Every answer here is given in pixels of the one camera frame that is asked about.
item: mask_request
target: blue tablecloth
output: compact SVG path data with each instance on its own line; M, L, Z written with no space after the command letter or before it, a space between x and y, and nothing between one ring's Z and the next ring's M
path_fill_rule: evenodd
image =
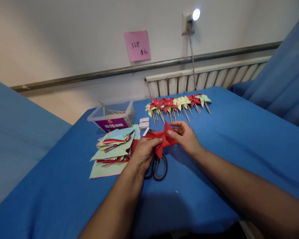
M197 93L214 101L211 115L205 108L200 115L195 110L189 114L201 144L299 198L299 128L224 88ZM145 105L150 102L134 102L135 123L147 116ZM93 165L89 160L97 139L104 135L86 120L92 111L0 204L0 238L76 238L80 234L118 177L89 180ZM182 113L178 119L187 121ZM151 121L151 128L163 130L163 122L154 125ZM179 145L164 149L164 154L167 176L161 182L145 180L133 228L136 237L177 229L214 233L239 220Z

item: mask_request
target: electrical cord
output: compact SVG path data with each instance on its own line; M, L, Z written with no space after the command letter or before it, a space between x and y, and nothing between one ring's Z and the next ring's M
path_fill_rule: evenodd
M195 90L197 90L197 86L196 86L196 78L195 78L195 67L194 67L194 55L193 55L193 48L192 48L191 34L189 34L189 45L190 45L190 51L191 51L191 53L192 53L192 64L193 64L194 85L195 85Z

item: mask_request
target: scissors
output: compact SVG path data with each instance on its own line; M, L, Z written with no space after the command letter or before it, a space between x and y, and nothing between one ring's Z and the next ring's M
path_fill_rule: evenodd
M167 173L167 161L164 155L162 156L162 161L164 161L165 164L164 173L161 176L157 176L160 159L156 154L153 155L152 162L150 163L148 173L145 175L145 179L150 179L153 176L156 181L162 181L165 178Z

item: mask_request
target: plastic container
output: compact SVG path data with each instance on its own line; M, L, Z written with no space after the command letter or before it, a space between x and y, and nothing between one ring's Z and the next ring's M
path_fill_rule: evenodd
M103 106L100 106L89 115L87 121L93 122L105 133L115 129L133 127L135 120L133 101L127 101L125 103L109 105L106 107L108 110L125 111L125 113L109 115L107 110L105 110L106 116L103 116Z

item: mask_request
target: white radiator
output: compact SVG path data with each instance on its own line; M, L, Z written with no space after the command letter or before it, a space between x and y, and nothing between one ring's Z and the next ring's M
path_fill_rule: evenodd
M233 61L224 64L211 65L182 70L160 75L147 76L151 98L174 95L184 91L222 86L229 89L233 84L254 80L264 68L271 56L248 60Z

